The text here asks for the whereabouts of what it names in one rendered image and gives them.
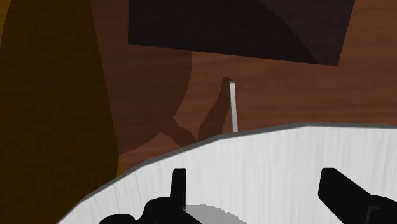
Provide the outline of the grey table leg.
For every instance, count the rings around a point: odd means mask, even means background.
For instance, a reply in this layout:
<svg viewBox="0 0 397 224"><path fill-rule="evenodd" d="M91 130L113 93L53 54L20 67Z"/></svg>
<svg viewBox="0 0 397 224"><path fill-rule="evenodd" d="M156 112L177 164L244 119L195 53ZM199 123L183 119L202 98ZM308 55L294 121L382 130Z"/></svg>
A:
<svg viewBox="0 0 397 224"><path fill-rule="evenodd" d="M230 84L230 109L231 109L231 117L232 117L232 130L233 132L238 132L235 82L231 81L229 84Z"/></svg>

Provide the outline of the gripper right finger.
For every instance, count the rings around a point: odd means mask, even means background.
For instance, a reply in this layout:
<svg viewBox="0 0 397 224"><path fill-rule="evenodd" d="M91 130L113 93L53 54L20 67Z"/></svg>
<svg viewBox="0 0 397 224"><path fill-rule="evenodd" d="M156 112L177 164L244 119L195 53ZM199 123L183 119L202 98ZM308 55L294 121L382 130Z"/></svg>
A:
<svg viewBox="0 0 397 224"><path fill-rule="evenodd" d="M397 224L397 202L368 193L335 168L323 168L319 200L343 224Z"/></svg>

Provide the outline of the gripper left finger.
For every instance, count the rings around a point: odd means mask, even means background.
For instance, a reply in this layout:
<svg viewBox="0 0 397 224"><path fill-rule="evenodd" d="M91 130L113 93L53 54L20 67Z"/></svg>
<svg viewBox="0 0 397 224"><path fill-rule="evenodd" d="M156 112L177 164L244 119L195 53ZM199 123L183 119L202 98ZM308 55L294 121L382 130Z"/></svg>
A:
<svg viewBox="0 0 397 224"><path fill-rule="evenodd" d="M112 214L99 224L201 224L186 212L186 169L173 170L170 195L148 201L137 220L130 214Z"/></svg>

